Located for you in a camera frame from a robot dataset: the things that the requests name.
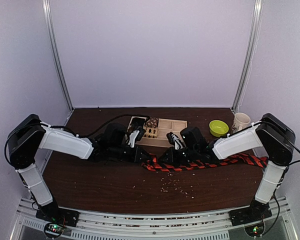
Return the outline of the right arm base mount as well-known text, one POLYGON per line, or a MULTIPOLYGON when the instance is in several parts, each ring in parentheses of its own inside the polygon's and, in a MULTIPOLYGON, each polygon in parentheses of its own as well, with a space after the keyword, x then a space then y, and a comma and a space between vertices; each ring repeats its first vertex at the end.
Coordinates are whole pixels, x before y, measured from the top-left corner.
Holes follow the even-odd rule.
POLYGON ((254 199, 248 207, 234 209, 228 212, 232 226, 247 225, 244 227, 244 230, 248 236, 254 239, 264 237, 272 230, 280 216, 281 207, 275 194, 273 195, 273 199, 277 206, 277 215, 271 226, 266 227, 265 224, 265 219, 273 216, 270 204, 260 203, 254 199))

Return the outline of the wooden compartment box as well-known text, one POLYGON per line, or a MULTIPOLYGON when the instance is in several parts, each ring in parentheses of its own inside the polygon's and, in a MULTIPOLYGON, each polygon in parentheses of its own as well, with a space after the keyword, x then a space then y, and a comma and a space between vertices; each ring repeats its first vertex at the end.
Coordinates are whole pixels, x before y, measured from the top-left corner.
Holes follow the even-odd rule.
POLYGON ((180 132, 187 127, 188 122, 186 120, 158 118, 157 138, 146 138, 143 136, 140 141, 136 142, 136 144, 150 147, 169 148, 172 145, 167 139, 167 134, 172 132, 181 139, 182 137, 180 132))

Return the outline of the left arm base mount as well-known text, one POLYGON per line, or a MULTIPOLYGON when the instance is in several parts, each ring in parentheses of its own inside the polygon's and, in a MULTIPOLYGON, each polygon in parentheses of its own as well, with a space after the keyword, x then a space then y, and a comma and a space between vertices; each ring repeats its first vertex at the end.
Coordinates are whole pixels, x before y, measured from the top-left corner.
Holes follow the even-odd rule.
POLYGON ((67 227, 76 227, 79 216, 80 213, 76 210, 59 207, 54 198, 47 205, 37 204, 35 215, 37 219, 47 221, 43 227, 43 233, 53 240, 59 238, 67 227))

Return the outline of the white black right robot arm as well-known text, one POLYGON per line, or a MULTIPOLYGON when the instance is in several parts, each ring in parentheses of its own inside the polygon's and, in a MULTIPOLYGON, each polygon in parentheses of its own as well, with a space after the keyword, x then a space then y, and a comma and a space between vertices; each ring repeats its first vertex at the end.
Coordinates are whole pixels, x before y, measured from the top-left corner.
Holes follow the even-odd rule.
POLYGON ((246 210, 249 220, 258 220, 274 196, 277 186, 293 158, 295 133, 271 113, 245 129, 207 142, 198 127, 186 127, 180 135, 167 135, 172 145, 158 163, 173 167, 200 167, 220 164, 231 157, 255 148, 264 148, 267 164, 259 187, 246 210))

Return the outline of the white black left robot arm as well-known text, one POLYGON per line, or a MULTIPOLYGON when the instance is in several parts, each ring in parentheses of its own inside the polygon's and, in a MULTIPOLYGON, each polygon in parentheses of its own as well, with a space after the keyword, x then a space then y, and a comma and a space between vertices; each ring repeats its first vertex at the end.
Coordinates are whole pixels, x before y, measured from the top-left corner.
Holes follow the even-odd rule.
POLYGON ((62 211, 36 165, 35 155, 39 149, 91 162, 98 159, 131 163, 152 160, 152 156, 137 145, 145 133, 143 125, 150 117, 138 114, 130 129, 116 123, 117 119, 117 116, 113 117, 93 132, 80 135, 66 126, 50 125, 41 121, 38 115, 30 114, 9 133, 4 145, 5 160, 25 182, 38 209, 51 222, 59 221, 62 211))

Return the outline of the red navy striped tie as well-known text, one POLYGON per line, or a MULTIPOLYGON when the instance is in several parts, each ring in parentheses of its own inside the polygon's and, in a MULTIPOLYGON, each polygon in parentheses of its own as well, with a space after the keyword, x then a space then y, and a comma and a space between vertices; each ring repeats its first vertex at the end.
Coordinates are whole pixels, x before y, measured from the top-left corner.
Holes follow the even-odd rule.
POLYGON ((143 162, 141 166, 152 172, 182 172, 192 170, 203 170, 209 168, 223 167, 233 164, 247 164, 250 166, 260 167, 265 169, 268 165, 267 157, 257 157, 247 153, 238 153, 222 159, 217 163, 203 163, 201 160, 190 161, 186 165, 174 166, 172 164, 159 162, 157 156, 151 154, 152 159, 143 162))

